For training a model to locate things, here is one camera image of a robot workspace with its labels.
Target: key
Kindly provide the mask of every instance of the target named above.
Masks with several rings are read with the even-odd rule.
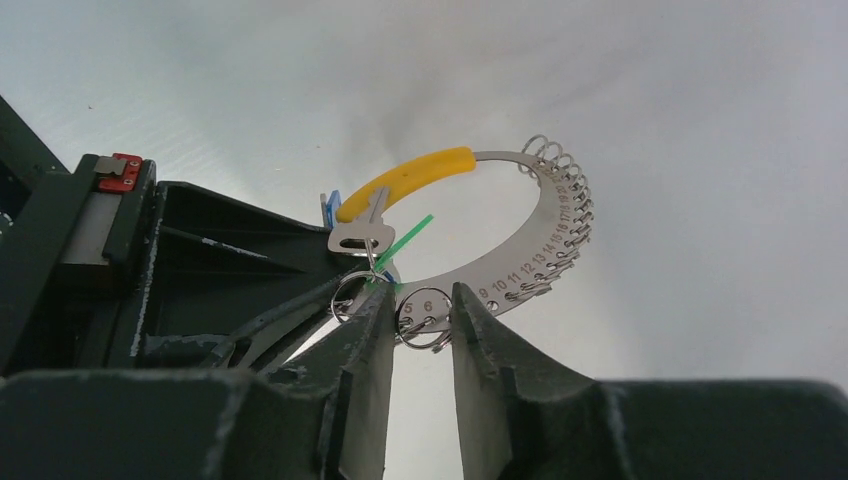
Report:
[[[380,187],[368,199],[368,208],[350,223],[338,223],[330,232],[327,249],[348,255],[367,255],[366,240],[371,253],[385,253],[395,241],[395,229],[383,223],[383,210],[389,199],[389,187]]]

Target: sickle-shaped metal plate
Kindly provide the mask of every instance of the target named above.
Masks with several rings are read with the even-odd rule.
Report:
[[[550,291],[550,283],[573,266],[577,249],[589,240],[592,202],[580,167],[560,168],[552,161],[514,152],[479,152],[477,161],[506,161],[523,165],[538,179],[539,203],[530,218],[494,250],[462,267],[425,280],[403,284],[397,292],[401,319],[413,326],[429,323],[418,333],[446,328],[448,304],[438,289],[450,294],[455,282],[477,293],[489,310],[499,315],[536,295]],[[400,302],[422,287],[408,301]]]

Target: white surface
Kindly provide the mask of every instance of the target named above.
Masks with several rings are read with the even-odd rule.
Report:
[[[322,191],[543,132],[597,221],[508,325],[590,376],[848,386],[844,1],[0,5],[0,92],[69,167],[132,152],[317,224]],[[511,167],[422,191],[386,216],[436,215],[398,267],[471,260],[534,202]],[[393,382],[386,478],[460,478],[450,354],[398,349]]]

